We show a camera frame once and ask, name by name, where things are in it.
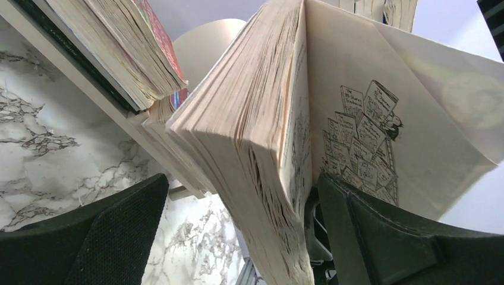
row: red book cover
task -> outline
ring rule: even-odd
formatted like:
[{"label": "red book cover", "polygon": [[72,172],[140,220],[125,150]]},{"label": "red book cover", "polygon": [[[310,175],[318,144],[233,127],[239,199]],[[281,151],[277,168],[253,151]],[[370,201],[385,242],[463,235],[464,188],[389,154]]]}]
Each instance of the red book cover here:
[{"label": "red book cover", "polygon": [[154,11],[152,11],[152,8],[150,7],[149,3],[146,0],[133,0],[133,1],[137,6],[138,10],[141,12],[145,22],[149,25],[150,30],[152,31],[152,34],[154,35],[154,38],[157,41],[157,44],[159,45],[161,50],[163,50],[171,66],[173,67],[177,75],[183,79],[184,77],[182,76],[182,72],[180,71],[180,66],[178,65],[177,57],[175,57],[172,41],[170,40],[165,29],[159,22],[159,19],[157,18],[156,14],[154,14]]}]

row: marble veining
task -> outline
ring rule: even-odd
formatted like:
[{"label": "marble veining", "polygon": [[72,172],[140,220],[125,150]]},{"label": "marble veining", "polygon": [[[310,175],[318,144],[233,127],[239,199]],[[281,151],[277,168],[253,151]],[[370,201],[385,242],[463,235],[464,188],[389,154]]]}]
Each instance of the marble veining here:
[{"label": "marble veining", "polygon": [[[0,18],[0,235],[159,172],[155,160]],[[142,283],[234,285],[243,264],[218,196],[167,199]]]}]

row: marble countertop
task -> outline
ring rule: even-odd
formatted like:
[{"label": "marble countertop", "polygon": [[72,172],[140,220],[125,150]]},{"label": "marble countertop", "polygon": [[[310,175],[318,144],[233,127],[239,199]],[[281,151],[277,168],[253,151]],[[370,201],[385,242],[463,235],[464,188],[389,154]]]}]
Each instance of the marble countertop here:
[{"label": "marble countertop", "polygon": [[[3,232],[163,172],[2,18],[0,157]],[[243,263],[231,217],[217,195],[167,199],[143,284],[234,285]]]}]

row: thick book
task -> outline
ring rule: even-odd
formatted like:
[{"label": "thick book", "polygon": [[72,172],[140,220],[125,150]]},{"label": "thick book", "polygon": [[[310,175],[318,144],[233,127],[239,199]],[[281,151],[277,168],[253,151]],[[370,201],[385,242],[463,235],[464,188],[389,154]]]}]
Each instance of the thick book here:
[{"label": "thick book", "polygon": [[187,86],[171,40],[145,0],[12,1],[121,106],[118,96],[133,111],[146,110]]},{"label": "thick book", "polygon": [[269,285],[313,284],[319,174],[437,220],[504,158],[504,65],[318,0],[270,0],[166,122]]}]

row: drawn book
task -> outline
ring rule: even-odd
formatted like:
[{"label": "drawn book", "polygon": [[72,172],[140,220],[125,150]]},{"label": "drawn book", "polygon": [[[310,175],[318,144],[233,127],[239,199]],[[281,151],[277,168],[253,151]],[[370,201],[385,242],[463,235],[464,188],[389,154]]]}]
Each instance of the drawn book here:
[{"label": "drawn book", "polygon": [[10,1],[127,110],[146,110],[187,86],[171,40],[145,0]]},{"label": "drawn book", "polygon": [[504,157],[504,65],[318,0],[270,0],[164,131],[269,285],[313,284],[319,174],[437,220]]}]

